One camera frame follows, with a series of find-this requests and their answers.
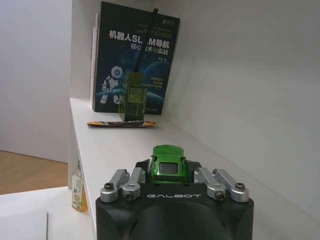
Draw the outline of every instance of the screw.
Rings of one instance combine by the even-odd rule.
[[[217,201],[224,201],[225,200],[225,198],[226,198],[226,196],[224,195],[224,193],[223,192],[217,192],[216,194],[215,194],[215,200],[217,200]]]
[[[127,192],[126,195],[125,195],[125,199],[128,202],[131,202],[131,201],[133,201],[135,199],[135,195],[132,192]]]
[[[114,189],[114,184],[112,182],[107,182],[105,185],[104,185],[104,189],[105,190],[113,190]]]
[[[243,191],[243,190],[246,189],[246,186],[245,186],[243,183],[241,183],[241,182],[237,182],[237,183],[235,184],[235,188],[238,189],[238,190]]]

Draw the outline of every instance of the book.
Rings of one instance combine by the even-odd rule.
[[[148,39],[152,12],[101,2],[97,23],[95,75],[91,92],[95,112],[117,113],[128,72],[144,51],[139,73],[147,87],[145,113],[161,115],[180,19],[157,14]]]
[[[90,103],[94,102],[95,77],[97,67],[97,48],[98,48],[99,14],[95,15],[95,24],[92,30],[92,52],[91,52],[91,75],[90,75]]]

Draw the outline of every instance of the juice bottle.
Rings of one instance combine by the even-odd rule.
[[[79,161],[78,169],[72,174],[72,207],[79,212],[85,212],[88,210],[85,187]]]

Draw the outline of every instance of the robot illustration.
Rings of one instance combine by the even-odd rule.
[[[114,88],[119,86],[119,80],[122,76],[122,68],[119,66],[114,66],[111,69],[111,76],[107,76],[106,79],[104,80],[103,84],[102,84],[102,91],[104,92],[100,103],[101,104],[105,104],[107,102],[108,99],[108,91],[112,91],[113,92],[113,102],[115,104],[119,104],[119,96],[114,92]]]

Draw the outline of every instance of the toy car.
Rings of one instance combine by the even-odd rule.
[[[186,157],[181,147],[159,145],[153,148],[149,182],[153,184],[185,184],[188,181]]]

